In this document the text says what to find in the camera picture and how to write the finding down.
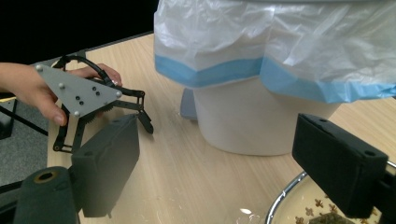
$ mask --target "bowl rim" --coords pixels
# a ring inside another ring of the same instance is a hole
[[[388,161],[387,164],[393,168],[396,169],[396,163],[392,162],[392,161]],[[280,204],[283,202],[283,200],[286,198],[286,196],[288,195],[288,193],[301,181],[303,181],[306,177],[308,176],[308,173],[306,171],[302,171],[299,175],[297,175],[296,177],[294,177],[294,179],[292,179],[289,184],[282,190],[282,192],[276,197],[275,201],[272,203],[270,209],[268,210],[268,213],[265,217],[265,222],[264,224],[271,224],[273,219],[274,219],[274,215],[275,212],[277,210],[277,208],[280,206]]]

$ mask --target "white bucket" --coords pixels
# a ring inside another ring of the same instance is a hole
[[[298,113],[328,119],[340,106],[272,93],[258,77],[193,94],[204,139],[213,147],[244,155],[290,153]]]

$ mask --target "hand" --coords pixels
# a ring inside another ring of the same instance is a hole
[[[122,85],[120,74],[103,63],[97,64],[104,69],[108,76]],[[99,77],[89,66],[76,70],[67,71],[79,77]],[[0,91],[12,92],[17,99],[35,106],[41,114],[60,126],[67,123],[66,114],[55,103],[58,100],[44,79],[31,65],[19,63],[0,63]]]

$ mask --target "black background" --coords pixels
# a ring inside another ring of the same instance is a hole
[[[158,0],[0,0],[0,62],[46,61],[153,31]]]

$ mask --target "glass bowl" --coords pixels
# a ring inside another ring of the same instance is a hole
[[[387,170],[395,175],[395,163],[389,161]],[[310,221],[312,223],[312,219],[324,215],[341,217],[345,221],[342,223],[346,224],[377,224],[381,217],[381,212],[374,208],[369,218],[346,218],[343,212],[337,208],[312,178],[306,172],[301,172],[276,198],[269,209],[264,223],[308,224]]]

